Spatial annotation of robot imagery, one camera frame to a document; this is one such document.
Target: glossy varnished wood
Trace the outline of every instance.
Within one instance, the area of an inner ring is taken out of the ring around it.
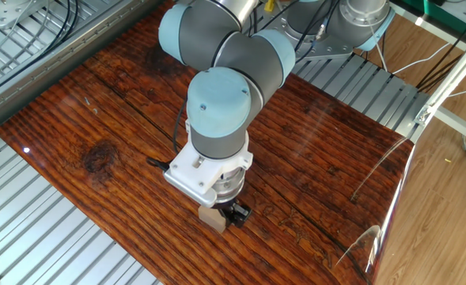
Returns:
[[[384,223],[411,143],[354,195],[402,138],[291,75],[249,128],[255,162],[241,202],[254,213],[242,229],[214,232],[145,162],[174,157],[172,128],[195,74],[157,43],[168,7],[51,87],[0,136],[163,283],[369,283],[369,242],[336,264]]]

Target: metal floor grate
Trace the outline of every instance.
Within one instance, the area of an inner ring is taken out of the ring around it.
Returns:
[[[92,16],[106,10],[112,3],[107,0],[87,0],[78,2],[78,25],[83,25]],[[14,30],[0,29],[0,78],[8,76],[18,66],[34,60],[56,37],[63,26],[67,13],[67,1],[48,0],[45,7],[26,17]],[[74,4],[71,2],[71,14]]]
[[[358,55],[302,61],[293,73],[413,142],[421,135],[414,119],[429,96]]]
[[[158,281],[0,139],[0,284]]]

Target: metal bracket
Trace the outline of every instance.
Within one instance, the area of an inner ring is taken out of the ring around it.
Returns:
[[[271,15],[264,12],[265,18],[270,18]],[[280,15],[280,21],[273,21],[267,26],[267,29],[275,29],[280,31],[293,47],[296,47],[297,42],[301,38],[302,34],[293,30],[290,25],[287,24],[287,11]],[[326,33],[317,35],[318,39],[315,39],[316,35],[308,35],[305,37],[303,44],[296,51],[296,60],[301,58],[310,48],[310,53],[307,54],[305,60],[317,61],[323,59],[346,59],[354,50],[350,45],[341,41],[340,39],[330,36]],[[316,44],[312,47],[312,42],[316,40]]]
[[[46,4],[46,0],[0,0],[0,29],[11,29],[21,13],[23,15],[18,19],[18,22],[43,8]]]
[[[447,99],[451,92],[460,84],[461,80],[466,76],[466,52],[461,56],[461,59],[452,68],[449,75],[439,85],[424,107],[419,111],[414,121],[418,124],[426,126],[435,115],[441,104]]]

